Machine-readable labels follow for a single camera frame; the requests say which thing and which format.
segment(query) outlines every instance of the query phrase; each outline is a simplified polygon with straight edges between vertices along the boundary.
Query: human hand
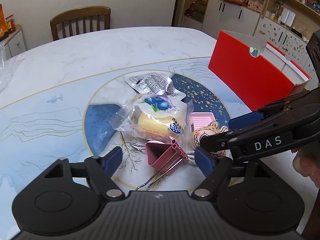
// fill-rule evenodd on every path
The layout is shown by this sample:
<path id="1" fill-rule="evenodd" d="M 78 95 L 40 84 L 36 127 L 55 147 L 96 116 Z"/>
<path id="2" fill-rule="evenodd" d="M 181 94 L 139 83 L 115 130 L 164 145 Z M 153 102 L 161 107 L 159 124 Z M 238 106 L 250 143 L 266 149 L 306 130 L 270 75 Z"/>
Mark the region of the human hand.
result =
<path id="1" fill-rule="evenodd" d="M 292 161 L 293 168 L 304 177 L 310 177 L 317 188 L 320 188 L 320 169 L 316 165 L 314 159 L 303 156 L 300 148 L 291 150 L 292 153 L 297 152 Z"/>

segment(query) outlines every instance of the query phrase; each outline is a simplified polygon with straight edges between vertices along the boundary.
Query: chair backrest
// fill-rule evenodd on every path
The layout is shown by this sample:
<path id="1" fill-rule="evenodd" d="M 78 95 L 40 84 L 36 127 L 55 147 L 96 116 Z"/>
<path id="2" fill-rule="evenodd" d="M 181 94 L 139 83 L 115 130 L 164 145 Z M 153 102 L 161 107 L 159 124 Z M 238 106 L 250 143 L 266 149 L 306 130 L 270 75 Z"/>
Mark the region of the chair backrest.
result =
<path id="1" fill-rule="evenodd" d="M 58 37 L 58 30 L 57 25 L 62 24 L 62 35 L 64 38 L 66 38 L 66 30 L 65 30 L 65 22 L 69 25 L 69 36 L 73 36 L 72 32 L 72 25 L 71 21 L 76 21 L 76 35 L 79 33 L 79 23 L 78 20 L 81 18 L 82 24 L 83 24 L 83 33 L 86 33 L 86 26 L 85 26 L 85 18 L 90 18 L 90 32 L 93 32 L 93 25 L 92 25 L 92 16 L 97 16 L 97 31 L 100 30 L 100 21 L 99 21 L 99 15 L 104 15 L 104 29 L 107 30 L 110 28 L 110 14 L 111 9 L 109 7 L 105 6 L 88 6 L 88 7 L 82 7 L 77 8 L 73 10 L 69 10 L 63 13 L 58 14 L 57 16 L 53 17 L 50 20 L 50 26 L 51 26 L 51 32 L 53 40 L 56 41 L 59 39 Z"/>

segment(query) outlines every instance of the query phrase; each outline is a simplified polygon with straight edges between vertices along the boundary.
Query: foil packet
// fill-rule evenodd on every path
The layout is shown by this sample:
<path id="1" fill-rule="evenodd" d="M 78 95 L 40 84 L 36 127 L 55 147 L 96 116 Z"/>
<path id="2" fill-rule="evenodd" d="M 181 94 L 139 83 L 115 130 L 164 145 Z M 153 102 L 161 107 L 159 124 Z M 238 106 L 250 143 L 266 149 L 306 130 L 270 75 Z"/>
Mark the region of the foil packet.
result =
<path id="1" fill-rule="evenodd" d="M 174 87 L 172 79 L 163 73 L 146 73 L 128 77 L 125 81 L 138 93 L 164 95 L 178 100 L 186 97 L 185 93 Z"/>

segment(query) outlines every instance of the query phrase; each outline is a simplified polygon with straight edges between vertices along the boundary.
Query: pink binder clip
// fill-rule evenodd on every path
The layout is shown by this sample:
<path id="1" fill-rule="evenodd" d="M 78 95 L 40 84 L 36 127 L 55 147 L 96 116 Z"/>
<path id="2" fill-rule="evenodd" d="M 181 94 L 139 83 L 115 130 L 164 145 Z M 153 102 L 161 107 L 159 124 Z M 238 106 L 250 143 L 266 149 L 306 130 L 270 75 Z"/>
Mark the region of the pink binder clip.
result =
<path id="1" fill-rule="evenodd" d="M 174 171 L 182 164 L 182 160 L 188 162 L 186 153 L 179 147 L 176 140 L 172 140 L 172 143 L 170 144 L 147 142 L 146 151 L 148 164 L 155 168 L 157 172 L 146 183 L 137 187 L 136 190 L 147 185 L 159 172 L 161 172 L 162 175 L 147 187 L 147 190 L 149 190 L 149 188 L 164 175 L 169 176 L 174 173 Z"/>

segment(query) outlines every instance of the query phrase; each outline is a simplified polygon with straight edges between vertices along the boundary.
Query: pink soap dish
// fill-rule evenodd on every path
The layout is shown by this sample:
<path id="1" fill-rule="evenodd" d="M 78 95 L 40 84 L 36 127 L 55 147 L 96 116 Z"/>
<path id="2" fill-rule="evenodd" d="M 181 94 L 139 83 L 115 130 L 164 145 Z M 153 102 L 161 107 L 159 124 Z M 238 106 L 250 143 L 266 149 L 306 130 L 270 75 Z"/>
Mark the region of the pink soap dish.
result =
<path id="1" fill-rule="evenodd" d="M 202 112 L 193 112 L 191 114 L 193 120 L 193 129 L 198 130 L 199 128 L 208 126 L 211 122 L 215 121 L 213 113 L 202 113 Z"/>

